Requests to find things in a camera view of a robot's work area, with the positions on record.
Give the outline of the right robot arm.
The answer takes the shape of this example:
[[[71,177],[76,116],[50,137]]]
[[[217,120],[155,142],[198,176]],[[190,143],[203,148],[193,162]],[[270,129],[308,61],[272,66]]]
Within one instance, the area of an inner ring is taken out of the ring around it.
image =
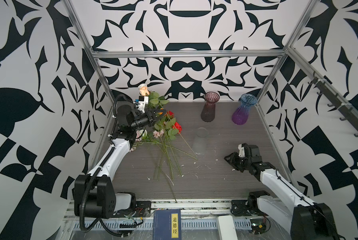
[[[238,217],[258,215],[270,217],[283,227],[293,240],[339,240],[333,213],[326,204],[318,204],[289,183],[269,162],[264,162],[256,145],[238,146],[238,152],[226,156],[234,170],[248,171],[268,187],[266,191],[250,192],[247,200],[233,200],[231,213]]]

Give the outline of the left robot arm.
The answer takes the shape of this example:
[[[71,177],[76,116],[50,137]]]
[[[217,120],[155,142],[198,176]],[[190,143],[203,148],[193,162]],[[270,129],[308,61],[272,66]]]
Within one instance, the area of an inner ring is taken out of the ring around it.
[[[149,107],[148,97],[139,97],[132,104],[114,107],[115,124],[109,135],[110,146],[101,160],[74,183],[74,213],[80,219],[109,219],[116,213],[134,212],[136,197],[133,193],[116,193],[112,184],[123,158],[129,153],[137,131],[152,127],[165,114],[165,110]]]

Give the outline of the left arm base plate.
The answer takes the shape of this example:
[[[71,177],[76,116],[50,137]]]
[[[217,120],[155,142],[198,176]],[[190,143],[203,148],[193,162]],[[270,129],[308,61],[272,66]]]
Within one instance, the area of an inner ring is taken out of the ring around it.
[[[147,217],[151,212],[151,201],[136,201],[134,204],[131,204],[131,207],[127,210],[119,210],[114,213],[115,218],[144,218]]]

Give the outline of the clear glass vase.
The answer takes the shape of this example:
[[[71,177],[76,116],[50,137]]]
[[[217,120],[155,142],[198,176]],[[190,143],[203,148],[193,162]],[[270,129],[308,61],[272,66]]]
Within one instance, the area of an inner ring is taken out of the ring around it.
[[[207,150],[207,137],[209,132],[206,128],[198,128],[193,142],[193,151],[196,155],[204,155]]]

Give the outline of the peach rose stem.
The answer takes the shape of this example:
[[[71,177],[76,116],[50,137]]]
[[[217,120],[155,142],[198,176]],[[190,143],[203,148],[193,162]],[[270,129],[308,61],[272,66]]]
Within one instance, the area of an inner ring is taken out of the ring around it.
[[[138,86],[139,94],[143,97],[148,97],[150,95],[150,91],[148,90],[147,84],[140,84]]]

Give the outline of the red rose stem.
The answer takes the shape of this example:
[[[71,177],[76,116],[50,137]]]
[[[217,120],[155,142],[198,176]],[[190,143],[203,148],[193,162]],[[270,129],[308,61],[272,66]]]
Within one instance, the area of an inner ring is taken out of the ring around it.
[[[172,113],[169,110],[166,110],[164,120],[162,120],[161,123],[162,123],[161,130],[164,130],[164,134],[161,135],[161,137],[160,137],[162,140],[162,151],[166,156],[166,162],[167,162],[167,166],[169,168],[168,174],[165,174],[165,177],[169,184],[169,188],[172,193],[172,196],[176,201],[175,193],[172,188],[174,186],[174,183],[173,183],[173,179],[175,176],[174,173],[177,173],[177,175],[180,177],[182,177],[183,174],[182,174],[181,166],[178,163],[175,151],[185,154],[186,156],[194,159],[195,162],[198,160],[198,158],[196,157],[196,154],[194,153],[193,149],[190,147],[188,142],[182,136],[181,132],[182,132],[183,128],[177,122],[177,120],[174,116],[174,113]],[[185,151],[182,151],[182,150],[172,146],[172,141],[174,141],[176,139],[176,135],[179,135],[182,138],[182,140],[185,142],[187,147],[191,150],[192,154],[187,153]]]

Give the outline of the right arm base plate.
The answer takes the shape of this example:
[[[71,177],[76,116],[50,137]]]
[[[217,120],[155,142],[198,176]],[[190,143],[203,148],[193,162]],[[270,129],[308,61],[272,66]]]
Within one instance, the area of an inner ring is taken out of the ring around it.
[[[231,214],[235,217],[257,216],[258,214],[251,210],[247,200],[232,200]]]

